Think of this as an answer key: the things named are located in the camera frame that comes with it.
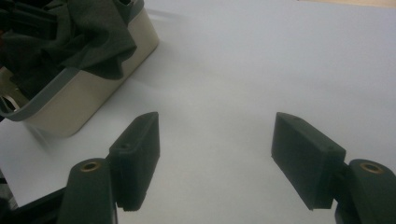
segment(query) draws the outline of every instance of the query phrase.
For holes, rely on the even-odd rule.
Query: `white surface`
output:
[[[104,157],[138,115],[160,113],[147,199],[120,223],[334,223],[305,208],[271,158],[276,111],[396,165],[396,10],[294,0],[147,0],[160,46],[77,134],[5,120],[0,168],[20,205]]]

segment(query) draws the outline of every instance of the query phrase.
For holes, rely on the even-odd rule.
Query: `black cloth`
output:
[[[127,24],[132,4],[121,0],[53,0],[44,9],[57,16],[57,37],[44,40],[6,32],[0,63],[29,99],[65,67],[107,79],[122,77],[120,63],[136,45]]]

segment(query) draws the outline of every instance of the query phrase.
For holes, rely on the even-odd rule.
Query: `cloth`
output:
[[[0,63],[31,99],[65,67],[99,77],[122,77],[120,63],[136,45],[127,24],[132,4],[122,0],[53,0],[44,7],[57,16],[57,37],[44,40],[12,32],[3,34]]]

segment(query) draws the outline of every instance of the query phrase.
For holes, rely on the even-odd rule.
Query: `table surface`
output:
[[[162,156],[140,211],[120,223],[334,223],[309,211],[271,158],[276,112],[396,171],[396,10],[295,0],[147,0],[159,47],[69,138],[0,125],[19,205],[103,158],[158,111]]]

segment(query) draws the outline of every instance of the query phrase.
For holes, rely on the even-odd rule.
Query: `black object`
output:
[[[55,15],[41,8],[11,0],[0,0],[0,30],[54,39],[57,19]]]
[[[276,114],[272,156],[309,209],[338,202],[338,224],[396,223],[396,176],[366,160],[344,164],[346,151],[309,123]]]
[[[139,209],[160,157],[158,113],[136,118],[106,159],[75,165],[67,186],[8,212],[2,224],[116,224],[115,202],[124,211]]]

